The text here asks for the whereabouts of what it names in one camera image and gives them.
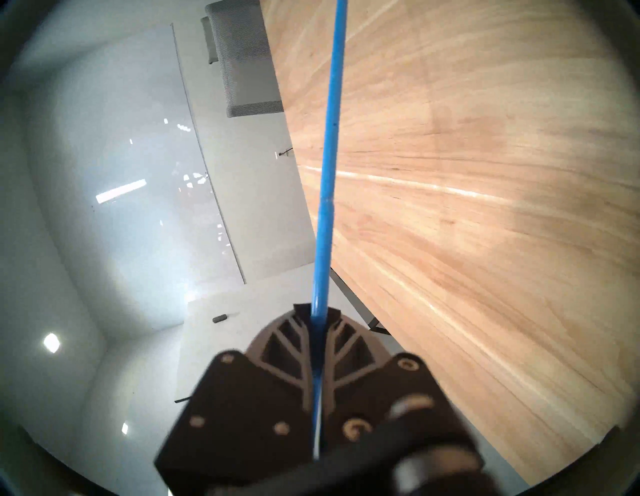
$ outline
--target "blue stick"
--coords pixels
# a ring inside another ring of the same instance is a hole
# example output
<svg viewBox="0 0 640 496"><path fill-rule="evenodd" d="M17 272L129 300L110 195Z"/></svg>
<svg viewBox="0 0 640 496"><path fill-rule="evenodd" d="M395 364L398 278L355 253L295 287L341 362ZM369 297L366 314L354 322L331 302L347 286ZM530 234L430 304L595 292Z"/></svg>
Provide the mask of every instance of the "blue stick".
<svg viewBox="0 0 640 496"><path fill-rule="evenodd" d="M314 386L314 439L321 428L321 387L324 368L325 326L329 300L329 270L331 268L331 245L333 240L333 190L335 189L335 158L338 152L340 124L340 100L342 97L342 68L344 66L344 43L347 31L347 0L337 0L335 27L333 29L333 51L329 74L329 97L326 104L324 127L324 150L322 176L320 179L320 206L318 207L316 266L314 288L311 298L311 369Z"/></svg>

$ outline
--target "wood grain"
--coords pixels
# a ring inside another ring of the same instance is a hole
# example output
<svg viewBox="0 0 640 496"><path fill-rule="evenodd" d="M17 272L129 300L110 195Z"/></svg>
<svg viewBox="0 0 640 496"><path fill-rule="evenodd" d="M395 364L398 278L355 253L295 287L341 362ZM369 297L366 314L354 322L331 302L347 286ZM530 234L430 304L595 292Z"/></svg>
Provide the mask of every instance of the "wood grain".
<svg viewBox="0 0 640 496"><path fill-rule="evenodd" d="M314 224L334 8L262 0ZM529 483L636 400L639 158L572 2L349 2L332 266Z"/></svg>

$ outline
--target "wooden table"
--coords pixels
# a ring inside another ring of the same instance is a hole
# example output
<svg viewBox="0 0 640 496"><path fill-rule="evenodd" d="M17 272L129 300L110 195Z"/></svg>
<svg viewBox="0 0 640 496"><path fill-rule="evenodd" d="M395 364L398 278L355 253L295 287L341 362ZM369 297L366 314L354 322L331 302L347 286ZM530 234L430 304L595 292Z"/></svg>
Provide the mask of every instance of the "wooden table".
<svg viewBox="0 0 640 496"><path fill-rule="evenodd" d="M335 2L262 0L312 221ZM332 266L529 483L624 420L640 105L570 1L352 0Z"/></svg>

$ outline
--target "ceiling light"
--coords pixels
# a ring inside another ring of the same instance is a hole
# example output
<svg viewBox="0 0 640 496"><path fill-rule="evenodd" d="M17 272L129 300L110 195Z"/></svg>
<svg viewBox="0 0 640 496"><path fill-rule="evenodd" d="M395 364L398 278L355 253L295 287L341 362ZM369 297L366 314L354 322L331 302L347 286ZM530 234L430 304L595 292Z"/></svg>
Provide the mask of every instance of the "ceiling light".
<svg viewBox="0 0 640 496"><path fill-rule="evenodd" d="M99 195L95 195L95 199L98 200L99 204L103 204L104 202L108 202L109 200L115 198L116 196L124 195L134 189L142 188L146 186L147 182L144 179L140 179L136 182L130 182L129 184L125 184L124 186L120 186L119 188L113 188L109 191L105 191L104 193L100 193Z"/></svg>
<svg viewBox="0 0 640 496"><path fill-rule="evenodd" d="M57 352L58 348L60 348L60 340L58 339L58 336L53 333L49 334L44 339L43 343L51 353Z"/></svg>

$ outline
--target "screw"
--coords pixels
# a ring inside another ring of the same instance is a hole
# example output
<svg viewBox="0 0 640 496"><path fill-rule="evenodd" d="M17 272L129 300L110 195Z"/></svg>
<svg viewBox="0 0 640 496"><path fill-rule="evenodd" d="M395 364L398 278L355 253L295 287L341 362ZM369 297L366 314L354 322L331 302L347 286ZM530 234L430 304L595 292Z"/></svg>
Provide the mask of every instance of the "screw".
<svg viewBox="0 0 640 496"><path fill-rule="evenodd" d="M342 434L351 442L358 441L363 433L369 433L372 430L371 424L358 417L347 420L342 426Z"/></svg>
<svg viewBox="0 0 640 496"><path fill-rule="evenodd" d="M420 368L420 365L411 358L400 358L400 360L398 360L398 367L409 372L415 372Z"/></svg>
<svg viewBox="0 0 640 496"><path fill-rule="evenodd" d="M191 427L195 427L196 429L200 429L204 425L205 421L206 420L204 419L204 417L201 417L199 415L192 415L189 419L189 425Z"/></svg>
<svg viewBox="0 0 640 496"><path fill-rule="evenodd" d="M390 419L397 419L404 414L412 412L414 410L421 410L422 408L433 408L435 404L433 398L426 394L408 394L397 400L391 409L389 410L388 417Z"/></svg>
<svg viewBox="0 0 640 496"><path fill-rule="evenodd" d="M273 432L275 432L278 436L286 436L289 434L289 424L286 422L278 422L273 426Z"/></svg>

